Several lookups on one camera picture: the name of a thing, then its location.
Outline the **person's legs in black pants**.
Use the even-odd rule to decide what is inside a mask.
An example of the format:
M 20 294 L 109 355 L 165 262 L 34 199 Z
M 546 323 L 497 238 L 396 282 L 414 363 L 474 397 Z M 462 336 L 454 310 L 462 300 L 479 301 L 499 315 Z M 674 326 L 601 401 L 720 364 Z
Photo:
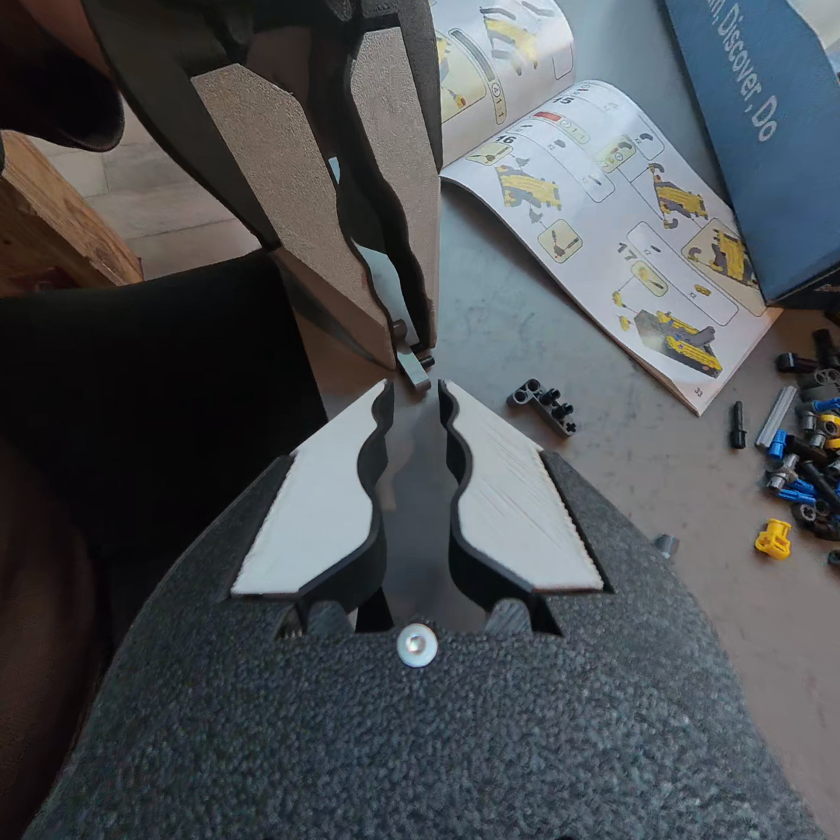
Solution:
M 169 568 L 327 421 L 277 263 L 2 299 L 2 592 Z

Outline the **person's brown sweater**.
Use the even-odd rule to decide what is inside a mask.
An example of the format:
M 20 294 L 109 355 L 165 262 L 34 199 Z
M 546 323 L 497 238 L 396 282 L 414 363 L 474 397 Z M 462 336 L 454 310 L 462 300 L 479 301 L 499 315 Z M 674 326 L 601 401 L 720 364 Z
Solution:
M 1 838 L 20 838 L 74 749 L 110 654 L 98 571 L 41 475 L 1 445 Z

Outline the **open instruction booklet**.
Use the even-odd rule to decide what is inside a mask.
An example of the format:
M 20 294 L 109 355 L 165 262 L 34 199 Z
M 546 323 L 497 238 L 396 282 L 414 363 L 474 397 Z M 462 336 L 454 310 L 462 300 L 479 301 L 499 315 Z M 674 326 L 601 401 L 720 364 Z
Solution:
M 559 2 L 429 5 L 442 181 L 701 416 L 778 317 L 732 209 L 625 93 L 575 81 Z

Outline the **grey desk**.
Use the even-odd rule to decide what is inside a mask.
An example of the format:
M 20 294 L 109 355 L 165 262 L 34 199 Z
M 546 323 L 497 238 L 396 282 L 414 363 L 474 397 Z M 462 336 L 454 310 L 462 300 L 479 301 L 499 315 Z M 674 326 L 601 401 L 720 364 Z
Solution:
M 575 77 L 621 89 L 723 196 L 718 163 L 658 2 L 560 2 L 574 36 Z M 785 310 L 696 417 L 562 292 L 472 195 L 442 185 L 440 315 L 433 388 L 398 375 L 377 493 L 388 551 L 384 594 L 393 618 L 425 616 L 476 630 L 482 611 L 448 572 L 455 481 L 445 464 L 438 377 L 455 382 L 545 448 L 560 452 L 649 538 L 674 535 L 673 569 L 714 624 L 753 720 L 826 835 L 838 838 L 838 574 L 830 544 L 799 529 L 787 561 L 753 541 L 783 503 L 765 497 L 753 441 L 781 387 L 774 359 L 813 352 L 817 311 Z M 529 378 L 560 389 L 580 424 L 563 441 L 507 397 Z M 728 447 L 728 411 L 742 401 L 748 446 Z

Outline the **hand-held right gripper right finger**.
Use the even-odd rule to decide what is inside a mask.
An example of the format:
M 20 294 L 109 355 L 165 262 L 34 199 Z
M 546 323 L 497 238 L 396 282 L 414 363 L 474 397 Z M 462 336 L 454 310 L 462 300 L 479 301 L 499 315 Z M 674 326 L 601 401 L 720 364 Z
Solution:
M 549 615 L 550 597 L 604 593 L 543 448 L 453 381 L 437 390 L 457 484 L 448 566 L 460 592 L 486 613 L 518 600 L 530 615 Z

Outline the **dark blue cardboard box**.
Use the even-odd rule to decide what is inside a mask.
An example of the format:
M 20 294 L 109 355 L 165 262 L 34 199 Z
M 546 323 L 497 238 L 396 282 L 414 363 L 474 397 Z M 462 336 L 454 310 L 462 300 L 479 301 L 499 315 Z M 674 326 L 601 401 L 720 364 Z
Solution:
M 839 310 L 839 2 L 665 1 L 767 303 Z

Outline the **pile of mixed small pieces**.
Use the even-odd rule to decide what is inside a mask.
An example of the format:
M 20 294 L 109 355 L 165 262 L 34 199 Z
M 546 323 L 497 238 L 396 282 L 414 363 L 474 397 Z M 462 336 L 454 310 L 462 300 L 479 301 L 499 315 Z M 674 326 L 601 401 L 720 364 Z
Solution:
M 775 370 L 791 378 L 755 439 L 766 467 L 764 493 L 786 506 L 793 524 L 828 543 L 826 564 L 838 571 L 839 348 L 830 329 L 812 333 L 811 358 L 780 354 Z

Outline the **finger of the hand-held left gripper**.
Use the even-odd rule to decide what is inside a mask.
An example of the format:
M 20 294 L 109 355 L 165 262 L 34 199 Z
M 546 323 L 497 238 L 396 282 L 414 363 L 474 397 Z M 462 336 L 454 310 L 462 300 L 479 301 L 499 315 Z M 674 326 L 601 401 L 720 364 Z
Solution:
M 416 334 L 438 335 L 440 181 L 399 27 L 366 31 L 344 76 L 353 180 L 369 204 Z
M 192 84 L 280 241 L 273 256 L 361 351 L 394 371 L 389 318 L 343 234 L 335 181 L 300 102 L 240 65 Z

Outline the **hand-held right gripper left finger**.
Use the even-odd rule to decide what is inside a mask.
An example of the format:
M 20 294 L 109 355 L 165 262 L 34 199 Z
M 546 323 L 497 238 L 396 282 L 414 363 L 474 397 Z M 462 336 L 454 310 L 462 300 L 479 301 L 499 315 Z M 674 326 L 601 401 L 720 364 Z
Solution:
M 374 502 L 363 487 L 365 444 L 385 429 L 380 398 L 393 403 L 392 383 L 378 381 L 291 455 L 275 499 L 243 559 L 230 594 L 303 596 L 359 549 L 371 532 Z

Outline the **dark grey L-shaped beam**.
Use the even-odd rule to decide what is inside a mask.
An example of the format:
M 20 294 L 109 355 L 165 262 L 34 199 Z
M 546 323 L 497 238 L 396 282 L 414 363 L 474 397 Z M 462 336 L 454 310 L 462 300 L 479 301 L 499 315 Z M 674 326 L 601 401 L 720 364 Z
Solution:
M 510 407 L 530 406 L 552 430 L 564 438 L 576 434 L 574 406 L 564 402 L 561 392 L 546 388 L 537 379 L 528 379 L 507 397 Z
M 407 326 L 402 319 L 392 322 L 392 339 L 396 362 L 409 385 L 417 394 L 431 389 L 429 371 L 435 364 L 433 355 L 413 349 L 407 340 Z

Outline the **small yellow connector piece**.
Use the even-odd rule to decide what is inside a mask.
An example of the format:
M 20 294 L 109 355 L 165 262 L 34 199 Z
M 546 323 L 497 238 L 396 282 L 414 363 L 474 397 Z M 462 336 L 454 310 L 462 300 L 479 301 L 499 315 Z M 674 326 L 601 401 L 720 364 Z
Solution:
M 791 528 L 792 525 L 787 521 L 768 519 L 754 540 L 754 549 L 772 560 L 788 560 L 791 556 Z

